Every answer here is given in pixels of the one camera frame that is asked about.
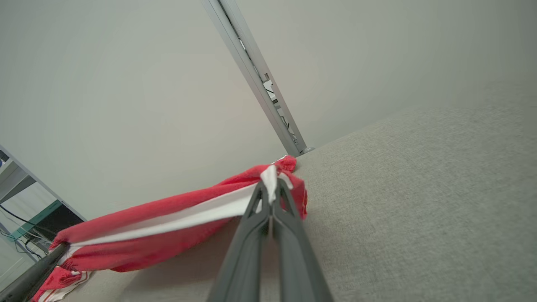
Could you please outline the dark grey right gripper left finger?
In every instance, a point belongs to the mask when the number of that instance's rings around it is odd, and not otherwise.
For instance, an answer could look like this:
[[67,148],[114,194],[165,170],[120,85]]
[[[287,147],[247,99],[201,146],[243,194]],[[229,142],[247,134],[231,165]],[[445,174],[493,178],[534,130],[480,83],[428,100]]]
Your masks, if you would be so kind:
[[270,225],[267,188],[259,182],[234,234],[208,302],[259,302],[263,241]]

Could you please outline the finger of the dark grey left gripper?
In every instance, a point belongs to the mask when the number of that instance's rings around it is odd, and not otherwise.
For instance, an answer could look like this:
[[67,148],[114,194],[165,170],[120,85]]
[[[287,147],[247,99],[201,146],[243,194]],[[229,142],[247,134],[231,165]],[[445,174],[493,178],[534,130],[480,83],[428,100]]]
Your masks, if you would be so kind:
[[69,243],[62,243],[31,266],[0,292],[0,302],[30,302],[69,247]]

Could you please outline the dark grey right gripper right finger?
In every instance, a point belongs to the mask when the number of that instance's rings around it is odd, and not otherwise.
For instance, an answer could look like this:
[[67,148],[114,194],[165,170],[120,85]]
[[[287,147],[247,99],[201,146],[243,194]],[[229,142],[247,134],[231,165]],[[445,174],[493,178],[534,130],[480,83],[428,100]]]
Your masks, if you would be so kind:
[[284,180],[277,181],[272,219],[279,248],[281,302],[334,302],[290,189]]

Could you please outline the red shorts white trim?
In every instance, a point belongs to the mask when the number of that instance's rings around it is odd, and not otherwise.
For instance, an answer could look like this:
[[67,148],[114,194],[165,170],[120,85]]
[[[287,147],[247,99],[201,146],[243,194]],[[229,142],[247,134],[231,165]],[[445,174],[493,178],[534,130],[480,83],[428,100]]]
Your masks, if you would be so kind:
[[299,215],[307,216],[307,190],[294,175],[297,159],[282,157],[215,184],[134,206],[60,231],[50,250],[69,243],[31,302],[57,302],[94,271],[119,273],[158,264],[206,241],[232,218],[244,214],[255,186],[274,172],[284,180]]

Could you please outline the grey partition post double foot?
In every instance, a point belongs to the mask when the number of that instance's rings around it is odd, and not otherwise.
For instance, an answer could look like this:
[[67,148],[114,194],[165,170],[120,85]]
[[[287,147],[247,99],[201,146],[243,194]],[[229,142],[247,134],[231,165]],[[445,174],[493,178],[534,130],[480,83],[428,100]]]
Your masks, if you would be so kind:
[[305,142],[236,0],[201,3],[284,149],[295,157],[312,151],[314,147]]

